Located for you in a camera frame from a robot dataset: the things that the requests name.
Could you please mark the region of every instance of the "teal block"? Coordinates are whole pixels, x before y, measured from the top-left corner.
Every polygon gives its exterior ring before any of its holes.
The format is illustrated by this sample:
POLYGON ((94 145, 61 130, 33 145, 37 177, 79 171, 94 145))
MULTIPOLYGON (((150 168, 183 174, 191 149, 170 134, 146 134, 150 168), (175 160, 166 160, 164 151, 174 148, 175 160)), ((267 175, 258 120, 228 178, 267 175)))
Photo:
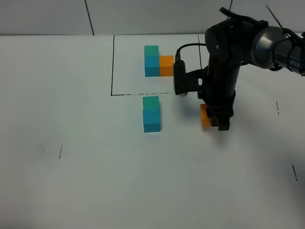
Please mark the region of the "teal block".
POLYGON ((144 132, 160 132, 161 117, 160 110, 143 110, 144 132))
POLYGON ((159 57, 159 46, 157 45, 145 45, 144 56, 158 56, 159 57))
POLYGON ((145 68, 145 77, 160 76, 160 68, 145 68))
POLYGON ((143 97, 143 110, 160 110, 160 102, 158 96, 143 97))
POLYGON ((145 56, 145 77, 160 76, 159 56, 145 56))

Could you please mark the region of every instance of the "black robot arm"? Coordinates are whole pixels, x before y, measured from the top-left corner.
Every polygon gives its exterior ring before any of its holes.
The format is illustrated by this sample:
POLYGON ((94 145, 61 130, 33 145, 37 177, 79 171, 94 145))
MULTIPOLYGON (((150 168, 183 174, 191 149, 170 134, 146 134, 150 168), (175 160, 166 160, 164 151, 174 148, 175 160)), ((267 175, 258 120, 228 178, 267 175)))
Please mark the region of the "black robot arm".
POLYGON ((268 26, 266 21, 237 15, 225 8, 220 12, 230 17, 206 31, 206 45, 210 53, 209 65, 186 73, 180 49, 174 64, 176 94, 198 92, 207 104, 212 126, 229 130, 233 116, 235 85, 241 65, 252 64, 272 71, 282 67, 305 74, 305 40, 289 29, 268 26))

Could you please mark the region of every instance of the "gray wall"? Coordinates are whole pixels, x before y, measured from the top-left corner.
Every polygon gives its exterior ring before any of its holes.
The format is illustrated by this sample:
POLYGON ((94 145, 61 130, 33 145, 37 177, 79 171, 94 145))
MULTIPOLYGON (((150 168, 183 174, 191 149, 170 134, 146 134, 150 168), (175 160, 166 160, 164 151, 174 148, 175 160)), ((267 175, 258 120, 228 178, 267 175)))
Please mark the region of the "gray wall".
POLYGON ((0 34, 92 34, 84 0, 0 0, 0 34))
MULTIPOLYGON (((95 34, 203 33, 231 0, 87 0, 95 34)), ((305 31, 304 0, 234 0, 232 10, 305 31)), ((85 0, 1 0, 0 34, 92 34, 85 0)))

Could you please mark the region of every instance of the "orange block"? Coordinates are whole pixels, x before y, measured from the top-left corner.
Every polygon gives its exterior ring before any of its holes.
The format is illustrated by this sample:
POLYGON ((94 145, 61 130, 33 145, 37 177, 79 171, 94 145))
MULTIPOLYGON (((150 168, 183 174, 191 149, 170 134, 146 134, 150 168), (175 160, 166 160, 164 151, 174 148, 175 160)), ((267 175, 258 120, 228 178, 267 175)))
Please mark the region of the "orange block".
POLYGON ((200 104, 200 110, 201 110, 201 124, 203 128, 211 127, 210 119, 206 113, 206 109, 208 106, 206 104, 200 104))
POLYGON ((173 56, 160 56, 160 76, 173 76, 173 56))

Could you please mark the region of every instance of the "cube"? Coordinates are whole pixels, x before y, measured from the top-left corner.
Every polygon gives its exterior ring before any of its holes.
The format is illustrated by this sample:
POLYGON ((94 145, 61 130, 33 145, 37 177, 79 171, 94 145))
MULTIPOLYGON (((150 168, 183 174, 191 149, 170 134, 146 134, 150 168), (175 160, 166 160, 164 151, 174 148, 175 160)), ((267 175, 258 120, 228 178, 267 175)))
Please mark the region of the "cube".
POLYGON ((144 132, 160 132, 161 117, 160 110, 143 110, 144 132))
POLYGON ((143 110, 160 110, 160 102, 158 96, 143 97, 143 110))
POLYGON ((160 63, 158 56, 145 56, 145 77, 160 76, 160 63))
POLYGON ((143 97, 143 127, 144 132, 160 132, 161 116, 158 96, 143 97))
POLYGON ((173 56, 160 56, 160 76, 173 76, 173 56))
POLYGON ((159 46, 157 45, 145 45, 144 56, 159 56, 159 46))
POLYGON ((206 104, 200 104, 200 110, 201 110, 201 124, 203 128, 211 127, 211 121, 206 113, 206 109, 208 106, 206 104))

